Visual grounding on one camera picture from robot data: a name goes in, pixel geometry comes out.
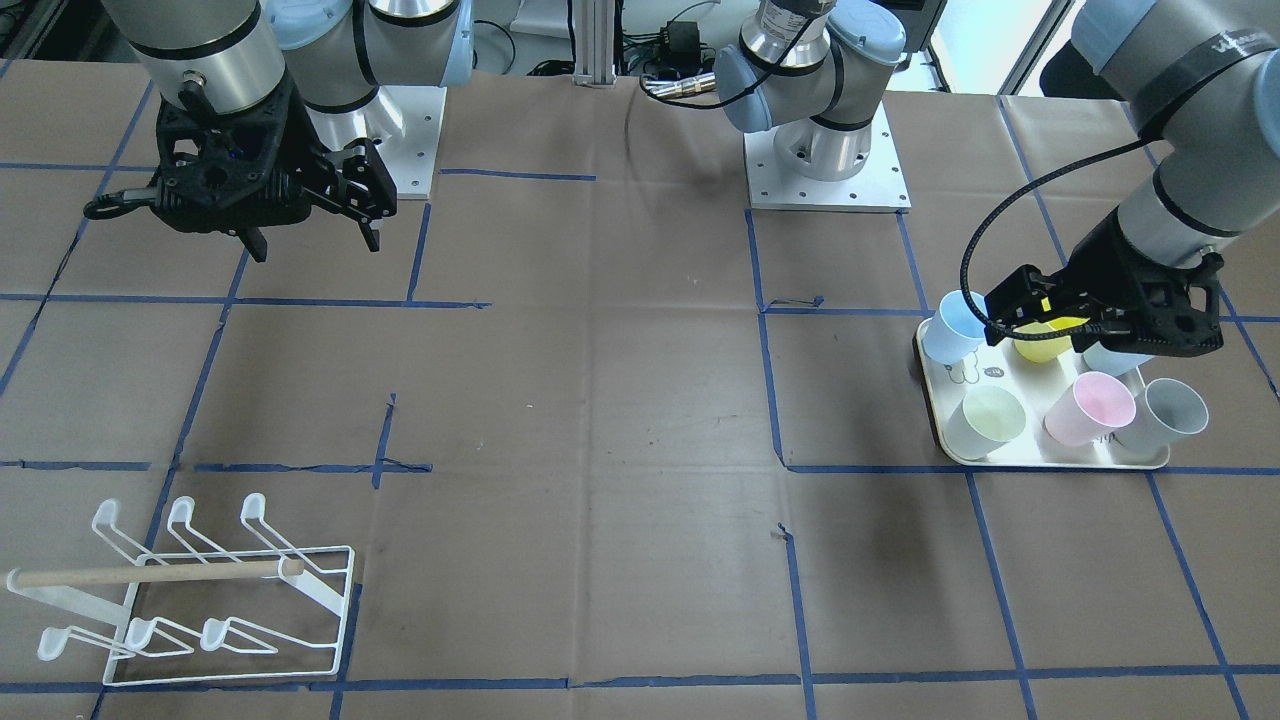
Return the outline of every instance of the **white tray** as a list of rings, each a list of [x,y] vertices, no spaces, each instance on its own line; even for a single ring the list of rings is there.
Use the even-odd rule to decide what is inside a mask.
[[[1088,372],[1078,352],[1064,352],[1056,360],[1037,364],[1025,360],[1010,341],[996,347],[983,345],[955,365],[942,365],[929,360],[920,347],[920,338],[929,320],[915,331],[915,350],[924,374],[924,393],[928,398],[938,445],[948,457],[961,465],[1023,468],[1093,468],[1116,470],[1155,470],[1169,462],[1169,446],[1161,447],[1153,457],[1137,454],[1115,442],[1111,436],[1083,447],[1066,447],[1044,432],[1044,414],[1066,392],[1082,373]],[[1146,382],[1142,373],[1130,370],[1120,375],[1130,392],[1138,395]],[[997,386],[1014,393],[1027,409],[1027,429],[1012,442],[979,460],[957,457],[947,446],[945,434],[947,420],[965,392],[974,386]]]

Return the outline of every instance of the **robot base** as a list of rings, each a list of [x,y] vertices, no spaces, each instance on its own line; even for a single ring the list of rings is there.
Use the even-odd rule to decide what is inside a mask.
[[[435,176],[435,154],[440,145],[440,128],[444,124],[445,88],[424,86],[383,86],[381,92],[390,97],[390,106],[402,123],[403,135],[388,133],[389,137],[378,143],[387,172],[396,181],[396,196],[401,200],[426,200],[431,193],[431,178]],[[340,147],[353,137],[367,132],[366,127],[385,123],[366,122],[353,117],[365,110],[343,115],[321,115],[311,113],[311,119],[326,143],[337,142]]]
[[[911,208],[906,178],[884,106],[872,119],[872,149],[856,176],[837,182],[804,177],[778,161],[773,135],[778,128],[742,136],[751,208],[758,210],[828,210],[837,213],[899,213]]]

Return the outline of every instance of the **cup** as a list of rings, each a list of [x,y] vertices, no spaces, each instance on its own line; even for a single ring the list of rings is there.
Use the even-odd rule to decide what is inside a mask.
[[[965,460],[984,457],[1027,429],[1027,411],[1011,392],[978,386],[965,393],[942,434],[947,447]]]
[[[1116,430],[1116,442],[1142,455],[1189,438],[1208,427],[1208,406],[1198,392],[1172,378],[1157,378],[1137,398],[1138,416]]]
[[[987,300],[982,295],[970,292],[969,296],[983,313],[987,311]],[[933,361],[954,365],[986,342],[984,329],[982,322],[965,305],[964,295],[959,290],[952,290],[942,297],[942,302],[938,302],[938,311],[929,320],[929,327],[924,328],[920,347]]]
[[[1084,364],[1088,365],[1091,370],[1097,370],[1117,378],[1152,357],[1153,355],[1107,350],[1106,347],[1102,347],[1101,342],[1094,342],[1083,354]]]
[[[1057,318],[1047,323],[1032,323],[1018,328],[1020,333],[1047,333],[1052,331],[1065,331],[1075,325],[1087,323],[1084,318]],[[1059,355],[1071,350],[1071,336],[1053,340],[1015,340],[1014,350],[1032,363],[1048,363]]]
[[[1089,372],[1044,415],[1050,437],[1068,447],[1088,445],[1133,421],[1138,407],[1129,388],[1106,373]]]

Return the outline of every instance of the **wooden rod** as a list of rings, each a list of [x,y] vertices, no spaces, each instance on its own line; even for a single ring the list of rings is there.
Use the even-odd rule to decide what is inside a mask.
[[[242,578],[274,578],[302,574],[302,561],[291,557],[283,568],[278,560],[246,562],[212,562],[191,565],[142,565],[136,568],[84,568],[79,570],[20,570],[13,587],[47,588],[50,585],[114,585],[128,583],[172,583],[180,580],[236,580]]]

